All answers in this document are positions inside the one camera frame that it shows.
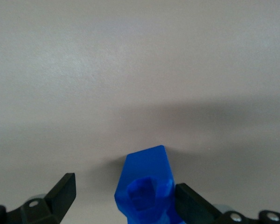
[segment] blue object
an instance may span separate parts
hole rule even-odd
[[[175,211],[174,192],[164,146],[126,156],[115,201],[128,224],[184,224]]]

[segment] metal screw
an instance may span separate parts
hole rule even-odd
[[[240,215],[238,215],[237,213],[232,213],[230,215],[230,218],[235,222],[241,222],[242,221],[242,217]]]
[[[279,221],[279,217],[278,217],[275,213],[269,212],[269,213],[267,213],[266,216],[267,216],[269,219],[271,219],[272,221],[276,221],[276,222]]]
[[[36,205],[38,205],[38,201],[32,201],[30,202],[29,207],[34,207]]]

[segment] gray surface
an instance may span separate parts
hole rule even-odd
[[[159,144],[210,202],[280,212],[280,1],[0,0],[0,204],[75,172],[63,224],[126,223],[124,156]]]

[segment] screw head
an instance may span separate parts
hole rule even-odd
[[[279,221],[279,217],[278,217],[275,213],[269,212],[269,213],[267,213],[266,216],[267,216],[269,219],[271,219],[272,221],[276,221],[276,222]]]
[[[38,205],[38,201],[32,201],[29,203],[29,207],[34,207]]]
[[[230,218],[235,222],[241,222],[242,221],[242,217],[237,213],[232,213],[230,215]]]

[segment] blue plastic block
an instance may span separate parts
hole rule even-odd
[[[157,146],[127,155],[115,201],[128,224],[183,224],[174,190],[165,147]]]

